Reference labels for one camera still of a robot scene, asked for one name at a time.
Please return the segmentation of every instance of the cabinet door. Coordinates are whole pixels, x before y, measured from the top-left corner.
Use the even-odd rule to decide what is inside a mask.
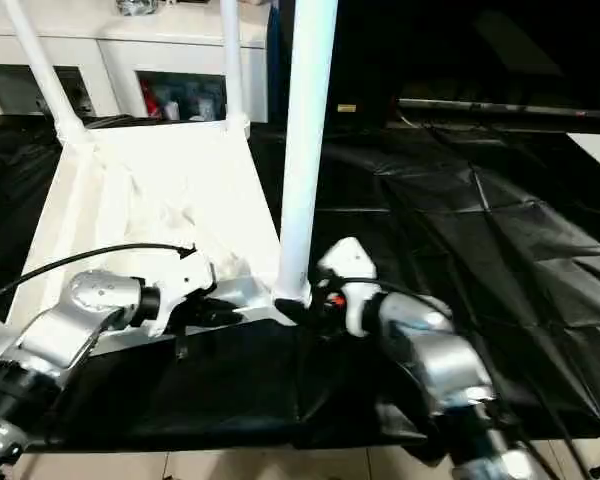
[[[76,113],[107,116],[120,113],[95,40],[42,38]],[[0,36],[0,113],[35,114],[45,110],[27,57],[15,37]]]
[[[221,46],[116,40],[98,43],[124,113],[171,118],[175,110],[182,120],[224,118]],[[242,48],[241,56],[246,113],[254,122],[266,122],[266,51]]]

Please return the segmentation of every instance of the bottle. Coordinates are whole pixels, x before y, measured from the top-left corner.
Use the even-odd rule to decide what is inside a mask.
[[[158,0],[116,0],[124,16],[149,15],[158,9]]]

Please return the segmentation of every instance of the black cloth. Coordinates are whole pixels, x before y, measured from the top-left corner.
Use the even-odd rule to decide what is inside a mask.
[[[279,222],[284,134],[254,125],[249,143]],[[57,158],[57,146],[45,151]],[[30,218],[0,215],[30,241]],[[540,400],[574,436],[600,435],[600,166],[566,135],[327,133],[312,263],[349,235],[380,278],[452,307],[531,436],[559,436]],[[90,359],[34,447],[394,443],[441,454],[417,390],[370,339],[263,321],[187,341],[181,362],[172,342]]]

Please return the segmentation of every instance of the white pole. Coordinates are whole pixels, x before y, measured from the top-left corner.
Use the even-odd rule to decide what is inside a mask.
[[[277,297],[308,299],[307,268],[337,11],[338,0],[296,2]]]
[[[248,131],[249,118],[243,106],[242,63],[240,60],[240,20],[238,0],[220,0],[224,31],[225,83],[227,86],[227,124]]]
[[[55,120],[56,132],[61,141],[83,142],[85,128],[74,113],[71,103],[60,84],[58,75],[49,62],[40,39],[36,35],[19,0],[3,0],[20,45],[29,57],[33,76],[40,87]]]

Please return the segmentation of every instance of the wire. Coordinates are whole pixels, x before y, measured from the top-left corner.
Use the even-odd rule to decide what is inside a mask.
[[[68,265],[69,263],[74,263],[79,260],[84,260],[85,258],[95,257],[97,255],[103,255],[105,253],[118,252],[120,250],[135,250],[135,249],[174,250],[174,251],[178,252],[182,257],[189,255],[196,251],[195,247],[191,247],[191,248],[178,247],[176,245],[168,245],[166,243],[125,243],[122,245],[113,245],[111,247],[97,248],[95,250],[89,250],[87,252],[78,253],[78,254],[72,255],[70,257],[56,260],[55,262],[48,263],[47,265],[43,265],[40,268],[31,270],[30,272],[25,273],[21,277],[18,277],[15,280],[7,283],[5,286],[1,287],[0,288],[0,296],[15,289],[18,285],[28,282],[32,278],[42,275],[43,273],[47,273],[58,267]]]

